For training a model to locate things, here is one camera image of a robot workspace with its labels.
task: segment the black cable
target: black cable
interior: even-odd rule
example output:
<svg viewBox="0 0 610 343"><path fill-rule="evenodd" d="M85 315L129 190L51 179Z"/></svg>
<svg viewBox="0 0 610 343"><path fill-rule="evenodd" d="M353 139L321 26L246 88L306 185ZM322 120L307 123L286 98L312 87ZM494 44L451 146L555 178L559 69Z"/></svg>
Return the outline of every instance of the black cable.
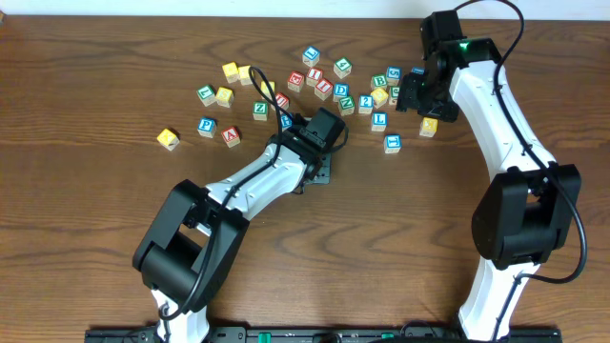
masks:
<svg viewBox="0 0 610 343"><path fill-rule="evenodd" d="M407 322L407 324L405 324L402 327L402 329L400 329L400 336L404 337L405 334L407 333L407 329L412 327L413 324L422 324L423 326L430 328L430 331L432 332L432 336L437 337L437 333L435 333L435 329L432 327L432 325L430 325L430 323L428 323L425 320L411 320L411 321Z"/></svg>
<svg viewBox="0 0 610 343"><path fill-rule="evenodd" d="M254 80L254 71L256 71L260 75L263 82L267 86L267 90L269 91L269 94L272 97L271 99L269 97L267 97L267 95L265 95L262 92L262 90L260 89L260 87L256 84L256 82ZM235 193L243 185L245 185L248 181L252 180L254 177L256 177L257 175L262 173L267 168L271 167L277 160L277 157L279 156L279 150L280 150L280 146L281 146L281 142L282 142L282 125L281 125L280 110L283 111L283 109L277 105L277 100L275 99L275 92L272 89L271 84L269 83L269 80L267 80L267 77L265 76L265 74L262 72L261 69L259 69L257 67L250 67L250 80L253 82L254 88L263 96L263 98L265 100L267 100L272 106L275 107L275 115L277 117L277 138L276 138L277 147L275 149L274 156L264 166L257 169L256 171L253 171L251 174L244 177L241 181L237 182L235 185L233 185L229 189L229 192L225 196L224 200L222 201L222 204L220 205L220 208L218 209L219 212L222 209L226 208L227 204L229 203L229 200L231 200L231 198L235 195ZM216 230L211 230L210 239L208 240L208 246L206 247L206 251L203 256L203 261L201 262L201 267L199 268L199 273L197 274L197 278L195 279L193 286L191 287L191 291L189 292L189 295L187 296L186 300L181 305L179 305L178 308L176 309L176 311L174 311L172 314L165 314L165 311L163 311L163 309L159 309L159 318L161 318L161 320L170 321L170 320L176 319L180 314L185 312L186 309L189 309L189 307L191 306L191 302L193 301L194 296L198 292L199 286L201 285L201 282L203 281L203 276L205 275L205 273L208 269L208 266L210 265L210 259L212 257L212 250L214 249L215 239L216 239Z"/></svg>
<svg viewBox="0 0 610 343"><path fill-rule="evenodd" d="M471 0L471 1L465 2L465 3L457 6L455 8L455 10L462 9L468 5L471 5L471 4L480 2L480 1L486 1L486 0ZM584 266L585 266L586 260L587 260L588 248L587 248L587 238L586 238L586 234L584 231L584 225L582 224L582 219L580 218L580 213L576 207L576 203L572 200L572 198L570 198L569 194L567 193L565 188L561 185L561 183L558 181L558 179L548 170L547 166L536 156L536 154L532 150L532 146L527 142L527 140L525 139L525 137L523 136L523 134L520 132L519 128L517 127L515 120L513 120L513 117L511 116L510 112L508 111L508 108L506 107L506 103L504 103L504 99L502 98L501 85L499 84L499 81L498 81L499 73L501 71L502 65L504 64L504 62L506 62L506 59L508 58L510 53L513 51L513 49L515 48L515 46L521 39L521 36L523 35L523 31L525 30L525 19L523 18L523 13L521 13L519 8L517 6L515 6L513 3L511 3L507 0L494 0L494 1L498 1L504 5L509 6L511 9L513 9L517 13L518 19L520 21L520 29L519 29L517 38L515 39L513 44L510 46L510 48L508 48L508 50L500 58L498 64L496 65L496 70L494 71L494 93L496 95L496 98L498 99L498 102L499 102L500 107L502 108L502 111L504 112L504 116L506 117L508 124L511 126L511 129L515 133L515 136L517 137L519 143L523 146L524 152L526 152L530 156L530 158L538 165L538 167L542 170L542 172L546 176L546 179L557 189L559 195L561 195L561 197L563 198L565 203L568 205L570 212L574 216L574 221L576 223L577 230L579 232L579 241L580 241L579 264L574 269L574 271L571 274L569 274L568 276L565 276L563 278L553 278L553 277L548 277L548 276L520 272L515 277L513 286L511 287L511 290L508 293L506 300L504 301L504 305L502 306L499 317L497 319L496 327L494 328L494 335L492 336L492 340L497 341L500 323L502 322L504 315L506 315L506 312L508 311L508 306L510 305L511 300L512 300L513 296L515 295L517 286L520 285L520 283L521 283L521 279L524 277L529 277L530 279L534 279L534 280L538 280L538 281L542 281L542 282L546 282L546 283L550 283L550 284L556 284L556 285L566 284L568 282L574 281L577 277L579 277L579 275L584 270Z"/></svg>

